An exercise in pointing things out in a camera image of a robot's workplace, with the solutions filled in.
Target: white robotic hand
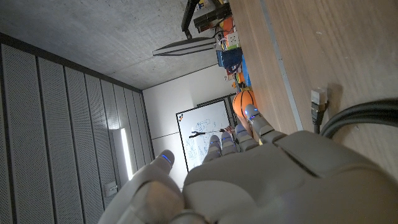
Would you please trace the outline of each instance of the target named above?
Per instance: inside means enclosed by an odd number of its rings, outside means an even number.
[[[182,194],[164,151],[113,199],[100,223],[394,223],[398,184],[378,165],[319,134],[280,133],[253,105],[238,153],[228,133],[212,136]]]

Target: wall light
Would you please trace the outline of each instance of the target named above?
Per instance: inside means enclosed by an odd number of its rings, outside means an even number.
[[[119,171],[120,188],[134,176],[130,160],[129,143],[124,128],[112,130],[112,150],[116,155],[117,169]]]
[[[130,152],[129,152],[129,145],[127,144],[126,130],[124,128],[121,129],[121,135],[122,135],[122,143],[123,143],[124,161],[126,161],[127,176],[129,177],[129,180],[131,180],[132,179],[132,168],[131,168],[131,161],[130,161]]]

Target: ceiling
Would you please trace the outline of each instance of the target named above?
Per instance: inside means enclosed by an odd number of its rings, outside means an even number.
[[[153,57],[186,39],[187,0],[4,0],[0,32],[139,89],[217,64],[215,51]],[[194,37],[210,37],[211,31]]]

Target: orange ball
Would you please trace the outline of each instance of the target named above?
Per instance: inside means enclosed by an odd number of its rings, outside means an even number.
[[[235,113],[240,117],[246,117],[244,109],[247,105],[253,104],[257,108],[256,99],[254,99],[254,93],[251,90],[244,90],[238,93],[233,101],[233,108]]]

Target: gray wall panel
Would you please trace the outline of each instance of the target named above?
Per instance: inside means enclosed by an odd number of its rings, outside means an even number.
[[[7,120],[18,223],[53,223],[35,57],[2,45]]]
[[[11,195],[8,176],[6,133],[0,88],[0,223],[12,223]]]
[[[97,223],[103,213],[98,165],[91,129],[84,74],[65,68],[86,223]]]
[[[145,107],[145,101],[144,101],[143,94],[140,94],[140,100],[141,100],[141,106],[142,106],[142,113],[143,113],[144,119],[145,119],[145,130],[147,133],[147,141],[148,141],[148,146],[149,146],[149,150],[150,150],[150,158],[152,160],[154,160],[155,155],[154,155],[154,149],[152,146],[152,139],[150,138],[150,131],[149,131],[149,127],[148,127],[148,117],[147,117],[147,113],[146,113],[146,107]]]
[[[83,223],[62,65],[39,58],[44,117],[58,223]]]
[[[126,99],[124,96],[123,87],[114,85],[113,88],[116,99],[116,106],[118,107],[120,128],[126,129],[127,144],[129,146],[132,172],[135,173],[137,172],[137,162],[136,155],[134,153],[134,145],[131,138],[130,122],[127,113]]]
[[[94,142],[98,158],[99,179],[101,181],[104,204],[105,207],[107,207],[115,195],[106,197],[105,185],[114,182],[116,179],[114,176],[101,83],[99,78],[95,78],[90,75],[85,76],[88,102],[91,112],[91,122],[93,124]]]
[[[133,92],[132,95],[134,97],[134,104],[136,106],[136,111],[137,111],[138,128],[142,141],[142,151],[144,152],[145,164],[150,164],[150,162],[152,161],[151,158],[152,153],[149,149],[148,136],[145,127],[146,121],[144,119],[144,113],[142,111],[142,105],[141,105],[141,94]]]
[[[136,107],[134,106],[134,98],[132,91],[124,89],[124,96],[126,97],[127,112],[129,114],[130,129],[132,142],[134,144],[134,152],[136,153],[137,168],[145,166],[144,152],[142,151],[141,136],[139,134],[139,125],[137,121]]]
[[[116,101],[114,99],[114,91],[113,84],[107,81],[101,80],[102,87],[102,95],[104,99],[104,107],[106,114],[106,121],[108,122],[108,134],[109,140],[111,141],[111,152],[113,158],[113,166],[116,174],[116,183],[119,186],[119,190],[121,188],[120,177],[119,177],[119,169],[118,169],[118,160],[116,159],[116,152],[113,147],[113,137],[112,130],[119,129],[119,116],[118,110],[116,109]]]

